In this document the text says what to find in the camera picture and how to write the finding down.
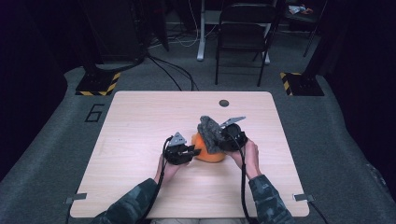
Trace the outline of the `black yellow-striped stand base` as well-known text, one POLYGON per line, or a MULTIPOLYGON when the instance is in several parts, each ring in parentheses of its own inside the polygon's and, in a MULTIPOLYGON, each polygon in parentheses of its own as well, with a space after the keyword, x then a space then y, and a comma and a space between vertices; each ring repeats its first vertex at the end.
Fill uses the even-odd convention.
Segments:
POLYGON ((86 74, 76 87, 76 95, 107 96, 110 95, 120 78, 120 73, 90 76, 86 74))
POLYGON ((300 73, 281 73, 283 87, 288 96, 323 96, 324 92, 314 77, 300 73))

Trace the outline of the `black folding chair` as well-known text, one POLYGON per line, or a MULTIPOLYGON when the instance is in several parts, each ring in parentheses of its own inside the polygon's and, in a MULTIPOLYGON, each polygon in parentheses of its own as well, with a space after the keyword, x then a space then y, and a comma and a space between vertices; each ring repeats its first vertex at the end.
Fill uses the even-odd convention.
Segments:
POLYGON ((260 87, 265 59, 272 45, 278 19, 278 9, 266 3, 234 3, 220 12, 215 84, 219 83, 222 51, 254 52, 252 61, 258 56, 262 61, 257 82, 257 86, 260 87))

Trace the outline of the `person's right hand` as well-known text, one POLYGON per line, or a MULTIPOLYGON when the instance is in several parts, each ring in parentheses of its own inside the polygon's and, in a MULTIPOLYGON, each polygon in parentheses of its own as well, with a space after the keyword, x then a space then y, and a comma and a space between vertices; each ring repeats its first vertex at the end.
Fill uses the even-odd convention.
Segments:
POLYGON ((245 146, 242 147, 241 150, 244 153, 244 159, 242 159, 242 156, 237 151, 227 152, 227 155, 234 160, 239 168, 242 168, 243 164, 246 165, 246 176, 248 179, 253 179, 261 175, 262 172, 259 165, 258 146, 253 141, 248 139, 245 146))

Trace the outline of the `dark cabinet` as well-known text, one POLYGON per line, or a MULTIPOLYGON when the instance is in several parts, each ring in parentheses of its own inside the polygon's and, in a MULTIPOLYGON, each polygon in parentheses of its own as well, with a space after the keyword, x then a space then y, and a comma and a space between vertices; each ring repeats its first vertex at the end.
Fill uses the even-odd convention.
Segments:
POLYGON ((102 60, 137 63, 144 58, 129 0, 81 0, 102 60))

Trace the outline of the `person's left hand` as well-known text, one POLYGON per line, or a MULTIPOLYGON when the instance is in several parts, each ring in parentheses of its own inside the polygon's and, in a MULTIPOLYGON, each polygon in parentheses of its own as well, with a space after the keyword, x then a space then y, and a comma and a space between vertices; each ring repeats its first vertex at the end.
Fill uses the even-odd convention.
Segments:
POLYGON ((156 183, 160 182, 160 178, 163 179, 162 185, 166 185, 177 173, 178 170, 187 166, 187 163, 183 163, 180 165, 174 165, 172 163, 168 163, 167 160, 160 155, 157 172, 154 176, 153 180, 156 183))

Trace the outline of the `colourful clutter on dark table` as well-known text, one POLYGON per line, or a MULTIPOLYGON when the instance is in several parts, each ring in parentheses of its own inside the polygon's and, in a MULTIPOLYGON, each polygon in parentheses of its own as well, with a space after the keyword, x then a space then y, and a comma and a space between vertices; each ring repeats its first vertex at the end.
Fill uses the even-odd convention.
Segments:
POLYGON ((289 13, 292 14, 292 15, 295 15, 295 14, 298 14, 298 13, 304 14, 304 15, 309 15, 309 14, 313 13, 313 9, 309 8, 309 7, 306 7, 305 5, 288 6, 288 10, 289 10, 289 13))

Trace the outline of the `grey tape strip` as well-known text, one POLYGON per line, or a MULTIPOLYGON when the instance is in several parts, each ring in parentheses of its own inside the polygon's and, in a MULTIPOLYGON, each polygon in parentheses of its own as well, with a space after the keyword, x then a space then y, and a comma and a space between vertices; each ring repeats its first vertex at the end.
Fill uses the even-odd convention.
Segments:
POLYGON ((296 202, 307 201, 310 203, 315 200, 313 195, 308 195, 308 194, 293 194, 292 196, 296 202))
POLYGON ((76 193, 72 196, 67 197, 64 200, 64 204, 72 204, 74 201, 85 200, 86 197, 87 197, 86 193, 76 193))

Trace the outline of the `white desk leg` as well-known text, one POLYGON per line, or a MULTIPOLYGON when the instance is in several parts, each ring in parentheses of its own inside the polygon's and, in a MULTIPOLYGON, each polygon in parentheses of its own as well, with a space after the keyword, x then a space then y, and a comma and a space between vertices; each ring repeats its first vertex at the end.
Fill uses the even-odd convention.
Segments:
POLYGON ((205 0, 201 0, 200 9, 200 41, 197 51, 197 61, 202 62, 205 58, 205 0))

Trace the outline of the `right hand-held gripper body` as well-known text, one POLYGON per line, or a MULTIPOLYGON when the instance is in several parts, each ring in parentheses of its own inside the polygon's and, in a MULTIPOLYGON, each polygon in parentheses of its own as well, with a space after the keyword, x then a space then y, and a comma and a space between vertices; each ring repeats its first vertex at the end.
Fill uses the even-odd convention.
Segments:
POLYGON ((245 117, 230 118, 220 124, 220 134, 222 139, 219 141, 219 147, 224 151, 238 151, 248 141, 246 134, 237 124, 238 121, 245 117))

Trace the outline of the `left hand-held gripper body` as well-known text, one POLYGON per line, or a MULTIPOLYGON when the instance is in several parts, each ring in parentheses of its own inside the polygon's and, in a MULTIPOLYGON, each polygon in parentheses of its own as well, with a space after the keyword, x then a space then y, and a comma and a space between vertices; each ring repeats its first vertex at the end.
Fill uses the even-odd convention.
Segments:
POLYGON ((174 165, 180 165, 192 160, 193 157, 187 156, 187 141, 181 133, 176 132, 165 141, 163 156, 174 165))

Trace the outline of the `grey fuzzy cloth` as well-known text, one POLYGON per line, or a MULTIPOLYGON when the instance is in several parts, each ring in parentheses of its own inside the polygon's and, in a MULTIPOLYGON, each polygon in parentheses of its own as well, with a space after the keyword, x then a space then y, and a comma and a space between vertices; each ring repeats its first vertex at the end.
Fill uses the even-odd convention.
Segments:
POLYGON ((220 143, 224 140, 220 126, 209 116, 201 116, 197 126, 198 133, 202 136, 209 154, 220 153, 220 143))

